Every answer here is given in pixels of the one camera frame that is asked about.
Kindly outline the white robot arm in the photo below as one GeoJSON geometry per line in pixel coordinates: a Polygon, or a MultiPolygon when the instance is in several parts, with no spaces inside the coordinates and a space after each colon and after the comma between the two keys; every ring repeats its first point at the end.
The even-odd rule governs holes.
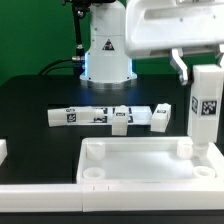
{"type": "Polygon", "coordinates": [[[81,78],[98,87],[136,78],[133,59],[169,56],[183,85],[190,81],[186,54],[224,44],[224,0],[127,0],[93,3],[91,45],[81,78]]]}

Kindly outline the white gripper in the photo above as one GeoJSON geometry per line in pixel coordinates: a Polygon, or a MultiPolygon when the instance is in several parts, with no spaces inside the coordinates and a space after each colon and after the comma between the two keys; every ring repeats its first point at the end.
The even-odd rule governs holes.
{"type": "Polygon", "coordinates": [[[224,0],[130,0],[127,4],[126,54],[149,58],[156,51],[172,49],[170,65],[182,85],[188,84],[189,76],[178,48],[218,45],[217,64],[224,67],[223,43],[224,0]]]}

